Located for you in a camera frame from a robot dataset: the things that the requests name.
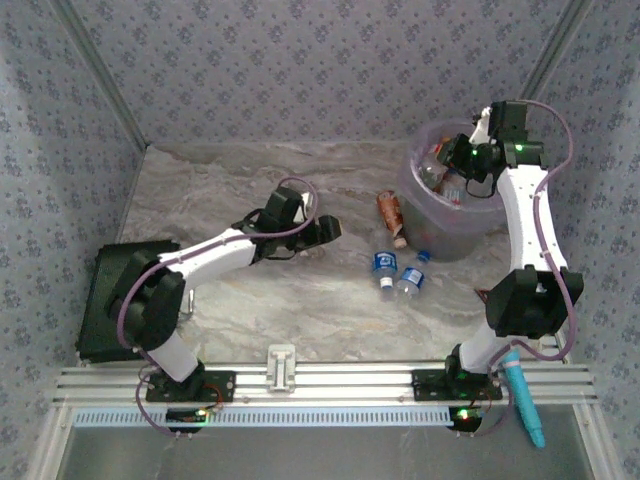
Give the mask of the bin with purple liner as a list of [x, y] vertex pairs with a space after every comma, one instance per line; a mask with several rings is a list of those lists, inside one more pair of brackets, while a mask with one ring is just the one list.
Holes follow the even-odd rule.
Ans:
[[404, 230], [409, 245], [426, 250], [440, 261], [460, 260], [479, 245], [484, 235], [506, 222], [500, 195], [491, 192], [491, 180], [466, 182], [452, 173], [443, 182], [465, 184], [465, 203], [453, 205], [436, 191], [426, 188], [418, 166], [425, 153], [445, 139], [473, 132], [472, 121], [464, 118], [432, 120], [421, 126], [409, 142], [401, 160], [395, 192], [399, 197]]

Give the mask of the blue label bottle white cap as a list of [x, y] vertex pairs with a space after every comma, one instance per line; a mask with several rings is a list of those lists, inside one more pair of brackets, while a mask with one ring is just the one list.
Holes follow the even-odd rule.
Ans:
[[393, 252], [379, 250], [373, 254], [371, 271], [381, 290], [393, 288], [397, 270], [397, 258]]

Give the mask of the brown label bottle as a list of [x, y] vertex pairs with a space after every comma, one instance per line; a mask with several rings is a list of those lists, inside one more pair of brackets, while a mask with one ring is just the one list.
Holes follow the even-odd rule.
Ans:
[[377, 195], [376, 203], [384, 224], [391, 234], [394, 247], [397, 249], [406, 248], [404, 219], [396, 193], [392, 190], [382, 191]]

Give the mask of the black box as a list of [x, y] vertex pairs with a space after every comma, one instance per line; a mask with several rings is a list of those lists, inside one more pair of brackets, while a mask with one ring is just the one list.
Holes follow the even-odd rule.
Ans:
[[105, 312], [105, 304], [124, 271], [130, 257], [139, 250], [151, 254], [174, 252], [179, 244], [172, 240], [154, 240], [103, 246], [95, 259], [85, 312], [76, 341], [80, 360], [90, 363], [140, 360], [141, 357], [121, 346], [116, 334], [116, 321]]

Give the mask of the black circuit board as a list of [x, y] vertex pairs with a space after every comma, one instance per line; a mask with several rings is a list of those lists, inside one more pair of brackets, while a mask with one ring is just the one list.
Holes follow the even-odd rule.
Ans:
[[170, 408], [165, 414], [165, 423], [173, 434], [195, 434], [208, 420], [205, 409]]
[[450, 407], [449, 416], [452, 422], [449, 430], [474, 434], [481, 426], [484, 412], [479, 407]]

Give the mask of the teal plastic tool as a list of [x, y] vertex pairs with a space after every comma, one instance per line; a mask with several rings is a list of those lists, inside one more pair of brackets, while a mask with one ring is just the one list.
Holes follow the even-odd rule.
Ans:
[[524, 378], [522, 368], [515, 362], [507, 362], [503, 366], [514, 396], [515, 405], [519, 411], [525, 430], [536, 448], [546, 446], [542, 423]]

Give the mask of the aluminium frame post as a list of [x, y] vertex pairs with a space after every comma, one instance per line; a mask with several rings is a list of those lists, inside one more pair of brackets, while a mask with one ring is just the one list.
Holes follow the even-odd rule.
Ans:
[[521, 88], [520, 96], [522, 98], [534, 100], [540, 98], [593, 3], [594, 0], [566, 0], [544, 48]]
[[48, 0], [70, 41], [82, 57], [115, 118], [135, 148], [144, 153], [148, 145], [132, 110], [120, 92], [115, 77], [102, 59], [72, 0]]

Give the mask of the white plastic bracket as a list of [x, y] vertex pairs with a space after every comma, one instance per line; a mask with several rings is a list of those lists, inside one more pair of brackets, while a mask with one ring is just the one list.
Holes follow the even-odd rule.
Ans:
[[293, 392], [296, 388], [296, 347], [270, 345], [267, 353], [266, 385], [272, 392]]

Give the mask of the aluminium mounting rail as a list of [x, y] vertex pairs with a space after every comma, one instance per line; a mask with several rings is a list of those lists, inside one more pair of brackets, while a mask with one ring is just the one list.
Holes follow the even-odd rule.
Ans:
[[[264, 364], [209, 364], [213, 372], [233, 371], [235, 406], [396, 406], [412, 404], [411, 373], [440, 369], [426, 363], [304, 363], [295, 369], [295, 388], [276, 391], [267, 383]], [[133, 362], [71, 367], [62, 370], [50, 393], [53, 403], [74, 406], [132, 406], [140, 366]], [[594, 377], [585, 365], [522, 363], [524, 376], [536, 403], [596, 403]]]

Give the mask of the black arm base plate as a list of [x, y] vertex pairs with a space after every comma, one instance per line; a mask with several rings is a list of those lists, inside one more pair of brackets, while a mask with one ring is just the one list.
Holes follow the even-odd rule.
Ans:
[[448, 373], [441, 370], [413, 370], [411, 385], [416, 401], [501, 400], [500, 387], [486, 374]]
[[197, 371], [183, 382], [171, 379], [164, 372], [153, 373], [145, 399], [150, 403], [232, 402], [235, 381], [234, 371]]

